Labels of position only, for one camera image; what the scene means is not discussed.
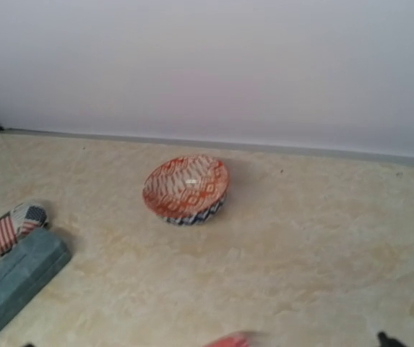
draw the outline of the bowl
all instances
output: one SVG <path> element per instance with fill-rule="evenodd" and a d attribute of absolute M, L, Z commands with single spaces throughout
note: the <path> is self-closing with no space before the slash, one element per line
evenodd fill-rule
<path fill-rule="evenodd" d="M 178 226 L 202 224 L 224 205 L 229 173 L 208 155 L 185 155 L 156 168 L 147 177 L 142 197 L 165 222 Z"/>

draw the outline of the pink object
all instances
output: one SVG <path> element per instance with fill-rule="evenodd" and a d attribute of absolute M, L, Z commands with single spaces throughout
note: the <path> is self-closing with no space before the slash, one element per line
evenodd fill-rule
<path fill-rule="evenodd" d="M 221 338 L 204 347 L 251 347 L 247 341 L 247 338 L 242 334 L 227 336 Z"/>

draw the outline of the flag-patterned case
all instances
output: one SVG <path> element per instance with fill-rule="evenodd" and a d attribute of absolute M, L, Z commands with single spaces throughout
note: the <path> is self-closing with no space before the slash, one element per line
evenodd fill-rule
<path fill-rule="evenodd" d="M 24 202 L 0 217 L 0 259 L 33 229 L 45 227 L 48 215 L 36 201 Z"/>

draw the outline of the teal box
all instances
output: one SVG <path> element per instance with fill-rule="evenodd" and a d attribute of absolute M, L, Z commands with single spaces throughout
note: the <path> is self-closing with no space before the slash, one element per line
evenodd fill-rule
<path fill-rule="evenodd" d="M 37 228 L 0 261 L 0 331 L 71 258 L 60 238 Z"/>

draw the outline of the baseboard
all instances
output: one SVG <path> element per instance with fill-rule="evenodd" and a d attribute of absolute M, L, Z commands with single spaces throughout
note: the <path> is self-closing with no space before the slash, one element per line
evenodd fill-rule
<path fill-rule="evenodd" d="M 273 145 L 252 145 L 246 143 L 228 143 L 228 142 L 208 142 L 208 141 L 193 141 L 193 140 L 169 140 L 162 138 L 149 137 L 126 137 L 126 136 L 112 136 L 112 135 L 96 135 L 96 134 L 70 134 L 62 132 L 41 132 L 23 129 L 7 129 L 1 133 L 5 134 L 24 134 L 24 135 L 40 135 L 52 137 L 68 137 L 68 138 L 85 138 L 96 140 L 114 140 L 127 142 L 144 142 L 144 143 L 159 143 L 164 145 L 176 145 L 187 147 L 202 147 L 215 148 L 226 150 L 246 150 L 253 152 L 268 152 L 268 153 L 283 153 L 289 155 L 307 155 L 328 158 L 342 158 L 350 160 L 372 161 L 377 163 L 396 163 L 404 166 L 414 166 L 414 157 L 407 157 L 401 155 L 387 155 L 376 153 L 362 153 L 344 150 L 326 150 L 320 148 L 306 148 L 306 147 L 284 147 Z"/>

